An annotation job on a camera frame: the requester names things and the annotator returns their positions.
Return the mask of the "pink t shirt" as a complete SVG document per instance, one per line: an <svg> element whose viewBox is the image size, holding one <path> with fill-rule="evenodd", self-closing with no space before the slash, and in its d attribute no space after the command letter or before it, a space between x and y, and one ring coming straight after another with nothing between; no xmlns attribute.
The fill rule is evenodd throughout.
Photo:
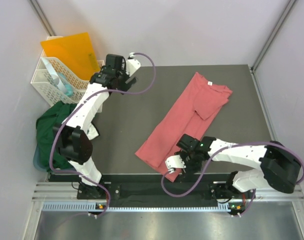
<svg viewBox="0 0 304 240"><path fill-rule="evenodd" d="M232 95L226 85L217 85L196 72L164 119L135 155L164 175L166 159L179 151L177 142L187 134L201 139Z"/></svg>

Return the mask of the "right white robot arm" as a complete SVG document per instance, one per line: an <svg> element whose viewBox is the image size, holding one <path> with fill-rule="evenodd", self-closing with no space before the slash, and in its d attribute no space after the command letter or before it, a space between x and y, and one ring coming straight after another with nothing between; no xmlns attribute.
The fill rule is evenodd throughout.
<svg viewBox="0 0 304 240"><path fill-rule="evenodd" d="M237 198L252 189L272 187L285 194L294 192L301 163L281 143L237 144L215 137L201 140L184 134L176 144L179 150L166 159L168 169L182 169L184 173L201 170L204 162L228 162L250 167L248 171L232 172L222 189Z"/></svg>

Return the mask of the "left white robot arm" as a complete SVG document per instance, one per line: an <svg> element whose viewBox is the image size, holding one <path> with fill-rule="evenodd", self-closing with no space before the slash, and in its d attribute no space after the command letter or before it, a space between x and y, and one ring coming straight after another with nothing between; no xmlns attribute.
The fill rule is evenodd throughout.
<svg viewBox="0 0 304 240"><path fill-rule="evenodd" d="M134 53L130 53L128 58L108 54L105 65L90 78L72 114L53 128L54 134L59 134L56 151L73 166L94 198L101 198L106 187L100 183L102 174L92 159L93 145L88 131L93 127L95 115L102 111L103 103L111 95L110 91L127 92L137 82L137 78L131 76L140 66Z"/></svg>

